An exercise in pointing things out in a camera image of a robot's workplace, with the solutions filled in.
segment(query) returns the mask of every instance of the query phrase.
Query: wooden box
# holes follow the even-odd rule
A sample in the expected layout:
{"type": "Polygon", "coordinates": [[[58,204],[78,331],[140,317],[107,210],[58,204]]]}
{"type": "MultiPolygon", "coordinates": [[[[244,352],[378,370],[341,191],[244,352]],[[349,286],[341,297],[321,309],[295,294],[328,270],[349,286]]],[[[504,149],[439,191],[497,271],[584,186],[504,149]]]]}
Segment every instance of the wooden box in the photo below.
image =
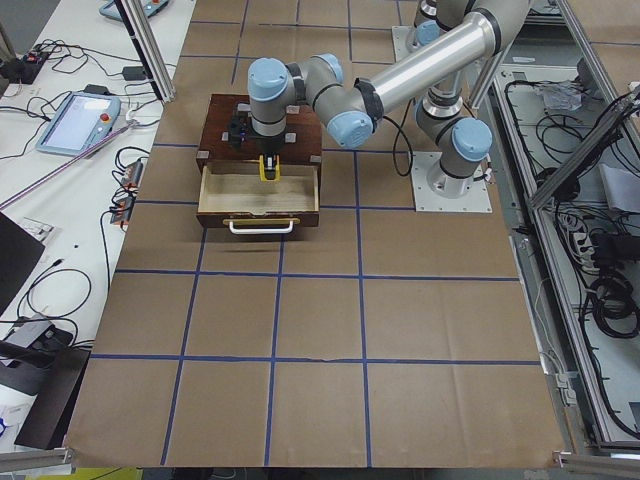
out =
{"type": "Polygon", "coordinates": [[[287,114],[287,133],[295,133],[295,142],[279,152],[280,180],[262,182],[255,143],[249,140],[236,150],[225,140],[238,103],[249,103],[249,97],[211,96],[196,159],[202,172],[198,220],[206,228],[235,233],[317,226],[322,130],[315,114],[307,106],[287,114]]]}

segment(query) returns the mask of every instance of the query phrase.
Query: brown paper surface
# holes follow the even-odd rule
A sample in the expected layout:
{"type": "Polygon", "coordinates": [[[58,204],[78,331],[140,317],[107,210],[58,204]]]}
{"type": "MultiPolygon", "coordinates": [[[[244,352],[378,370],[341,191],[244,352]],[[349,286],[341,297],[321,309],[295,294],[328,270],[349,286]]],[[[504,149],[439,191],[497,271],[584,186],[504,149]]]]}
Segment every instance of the brown paper surface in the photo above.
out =
{"type": "Polygon", "coordinates": [[[196,6],[70,426],[75,462],[550,466],[563,444],[495,187],[490,215],[415,213],[384,123],[361,152],[323,153],[318,228],[203,235],[210,95],[245,94],[262,55],[331,51],[345,84],[370,77],[415,9],[299,3],[196,6]]]}

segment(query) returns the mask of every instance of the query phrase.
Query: drawer handle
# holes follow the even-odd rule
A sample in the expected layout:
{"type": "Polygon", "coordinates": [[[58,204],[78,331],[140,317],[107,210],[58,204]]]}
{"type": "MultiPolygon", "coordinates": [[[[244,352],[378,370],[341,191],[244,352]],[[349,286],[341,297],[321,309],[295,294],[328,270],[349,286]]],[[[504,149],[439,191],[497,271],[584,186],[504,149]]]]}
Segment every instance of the drawer handle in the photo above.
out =
{"type": "Polygon", "coordinates": [[[233,221],[229,222],[229,230],[235,235],[282,235],[293,232],[293,220],[284,228],[236,228],[233,221]]]}

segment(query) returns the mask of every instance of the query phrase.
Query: white desk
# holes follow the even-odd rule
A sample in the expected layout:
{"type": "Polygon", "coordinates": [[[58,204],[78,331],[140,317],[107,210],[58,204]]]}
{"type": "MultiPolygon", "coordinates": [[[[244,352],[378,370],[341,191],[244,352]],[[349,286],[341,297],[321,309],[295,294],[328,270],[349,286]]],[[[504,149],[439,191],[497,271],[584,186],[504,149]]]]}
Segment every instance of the white desk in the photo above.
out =
{"type": "MultiPolygon", "coordinates": [[[[98,8],[101,5],[100,1],[61,0],[38,42],[45,39],[63,40],[67,44],[79,44],[112,55],[137,58],[122,23],[99,15],[98,8]]],[[[194,0],[171,0],[164,11],[150,19],[164,61],[168,64],[176,65],[178,62],[194,6],[194,0]]],[[[95,56],[109,73],[120,72],[123,66],[139,65],[95,56]]],[[[127,83],[122,77],[106,77],[93,62],[73,75],[52,71],[52,63],[47,62],[44,65],[34,85],[25,85],[18,96],[0,98],[0,105],[24,108],[27,101],[35,95],[52,99],[67,90],[82,90],[87,84],[104,85],[113,93],[124,93],[127,83]]],[[[66,60],[60,67],[73,69],[77,64],[73,60],[66,60]]],[[[169,67],[169,71],[173,73],[174,68],[169,67]]],[[[5,95],[16,93],[17,88],[15,85],[10,86],[5,95]]],[[[129,93],[144,91],[150,92],[150,86],[129,89],[129,93]]],[[[140,103],[153,98],[155,97],[152,93],[132,97],[133,101],[140,103]]],[[[122,100],[122,116],[115,128],[124,124],[127,100],[122,100]]],[[[156,102],[140,110],[136,118],[139,118],[141,123],[150,123],[159,119],[161,114],[162,105],[156,102]]],[[[40,123],[40,120],[28,118],[21,113],[0,111],[0,157],[19,153],[40,123]]],[[[100,214],[109,207],[111,196],[117,189],[110,173],[114,167],[115,153],[124,146],[150,150],[155,132],[155,125],[125,132],[92,158],[79,161],[28,197],[3,211],[16,222],[28,217],[54,225],[57,230],[48,242],[42,261],[27,281],[27,285],[58,258],[64,259],[59,268],[77,268],[91,278],[93,291],[89,300],[72,315],[79,326],[78,340],[94,338],[107,295],[105,258],[98,220],[100,214]]],[[[70,158],[37,152],[34,145],[35,140],[30,144],[27,154],[20,158],[0,160],[0,202],[70,158]]],[[[123,162],[133,162],[139,155],[138,152],[124,153],[123,162]]],[[[109,225],[107,219],[104,223],[113,270],[124,233],[118,227],[109,225]]],[[[64,312],[82,300],[86,292],[85,284],[86,281],[83,283],[79,275],[56,275],[38,287],[35,302],[51,315],[64,312]]],[[[16,298],[22,295],[25,288],[16,298]]],[[[16,304],[17,299],[7,308],[1,317],[2,320],[16,319],[16,304]]],[[[64,323],[59,325],[69,329],[64,323]]],[[[9,327],[6,324],[1,325],[0,335],[4,336],[9,327]]],[[[0,386],[2,405],[31,404],[33,400],[34,397],[0,386]]]]}

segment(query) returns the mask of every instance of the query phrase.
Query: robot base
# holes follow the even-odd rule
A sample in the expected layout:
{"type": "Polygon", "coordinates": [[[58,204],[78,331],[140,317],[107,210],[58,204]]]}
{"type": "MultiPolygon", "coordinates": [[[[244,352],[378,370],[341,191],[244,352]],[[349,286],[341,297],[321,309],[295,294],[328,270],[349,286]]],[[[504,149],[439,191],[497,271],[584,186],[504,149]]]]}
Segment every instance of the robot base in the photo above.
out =
{"type": "Polygon", "coordinates": [[[407,37],[411,35],[412,27],[391,27],[391,37],[393,38],[393,51],[396,55],[396,62],[399,62],[411,52],[407,48],[407,37]]]}
{"type": "MultiPolygon", "coordinates": [[[[427,182],[427,172],[440,159],[440,152],[414,152],[411,183],[417,212],[492,213],[485,182],[473,182],[461,198],[445,198],[435,193],[427,182]]],[[[482,175],[478,167],[474,176],[482,175]]]]}

